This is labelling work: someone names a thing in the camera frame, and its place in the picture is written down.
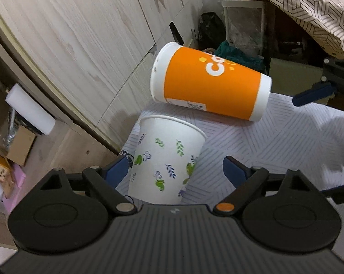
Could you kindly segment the white leaf-print paper cup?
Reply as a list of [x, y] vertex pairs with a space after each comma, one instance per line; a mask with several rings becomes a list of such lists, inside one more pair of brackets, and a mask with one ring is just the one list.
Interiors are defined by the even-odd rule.
[[206, 139], [201, 129], [181, 119], [141, 118], [128, 196], [152, 204], [180, 204]]

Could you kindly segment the orange paper cup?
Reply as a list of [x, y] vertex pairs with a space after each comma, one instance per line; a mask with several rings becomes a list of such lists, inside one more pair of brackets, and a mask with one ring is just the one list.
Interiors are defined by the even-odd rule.
[[156, 102], [252, 122], [262, 118], [271, 87], [261, 72], [176, 42], [161, 48], [150, 77]]

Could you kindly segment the wooden open shelf unit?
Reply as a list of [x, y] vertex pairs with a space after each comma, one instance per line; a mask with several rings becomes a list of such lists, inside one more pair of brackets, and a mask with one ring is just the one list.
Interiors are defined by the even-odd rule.
[[105, 166], [115, 159], [115, 153], [100, 143], [93, 135], [75, 124], [58, 108], [24, 73], [0, 42], [0, 153], [7, 127], [8, 104], [6, 91], [19, 84], [40, 106], [55, 118], [49, 135], [38, 135], [22, 167], [26, 177], [22, 187], [12, 193], [18, 203], [48, 171], [62, 167], [69, 173], [79, 173], [92, 165]]

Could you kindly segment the white patterned tablecloth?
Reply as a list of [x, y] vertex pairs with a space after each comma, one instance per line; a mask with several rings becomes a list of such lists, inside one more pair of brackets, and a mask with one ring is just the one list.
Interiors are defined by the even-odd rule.
[[258, 122], [164, 103], [142, 112], [153, 114], [190, 122], [207, 135], [184, 204], [213, 205], [233, 191], [223, 174], [225, 156], [276, 174], [300, 170], [319, 190], [344, 185], [343, 111], [316, 103], [295, 107], [290, 97], [273, 93]]

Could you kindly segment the dark green cloth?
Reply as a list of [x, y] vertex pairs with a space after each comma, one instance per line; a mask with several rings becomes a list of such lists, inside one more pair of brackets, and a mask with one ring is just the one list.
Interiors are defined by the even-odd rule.
[[261, 58], [258, 56], [249, 56], [239, 48], [231, 46], [227, 41], [220, 44], [220, 46], [215, 50], [214, 55], [243, 65], [257, 72], [266, 72], [266, 68]]

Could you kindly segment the pink flat box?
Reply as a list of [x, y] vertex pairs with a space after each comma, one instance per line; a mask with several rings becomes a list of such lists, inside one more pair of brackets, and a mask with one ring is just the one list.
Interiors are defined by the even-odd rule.
[[20, 165], [17, 164], [14, 164], [13, 166], [12, 175], [14, 181], [11, 186], [11, 193], [9, 194], [9, 196], [4, 195], [2, 200], [8, 214], [10, 214], [14, 207], [16, 207], [16, 205], [18, 204], [19, 193], [26, 179], [26, 174], [24, 173]]

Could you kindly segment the small cardboard box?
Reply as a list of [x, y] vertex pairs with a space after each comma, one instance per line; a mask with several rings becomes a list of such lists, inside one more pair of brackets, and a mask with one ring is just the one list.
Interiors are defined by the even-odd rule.
[[11, 145], [9, 146], [6, 158], [17, 165], [24, 166], [35, 138], [35, 133], [24, 126], [19, 126]]

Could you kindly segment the white storage cart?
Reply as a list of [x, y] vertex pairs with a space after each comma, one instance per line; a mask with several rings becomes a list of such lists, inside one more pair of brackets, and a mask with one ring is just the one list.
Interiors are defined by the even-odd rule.
[[264, 48], [265, 4], [259, 0], [220, 0], [226, 40], [249, 56], [261, 56]]

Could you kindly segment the white paper towel roll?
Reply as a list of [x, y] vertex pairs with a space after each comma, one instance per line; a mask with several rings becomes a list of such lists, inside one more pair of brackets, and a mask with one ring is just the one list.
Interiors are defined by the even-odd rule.
[[11, 88], [5, 101], [38, 131], [44, 135], [51, 133], [56, 120], [32, 99], [19, 84], [15, 84]]

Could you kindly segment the light wood wardrobe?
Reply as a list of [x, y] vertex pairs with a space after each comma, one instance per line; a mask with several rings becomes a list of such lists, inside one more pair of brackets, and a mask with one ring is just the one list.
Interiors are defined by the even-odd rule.
[[201, 10], [202, 0], [0, 0], [0, 33], [57, 103], [121, 148], [171, 27], [192, 43]]

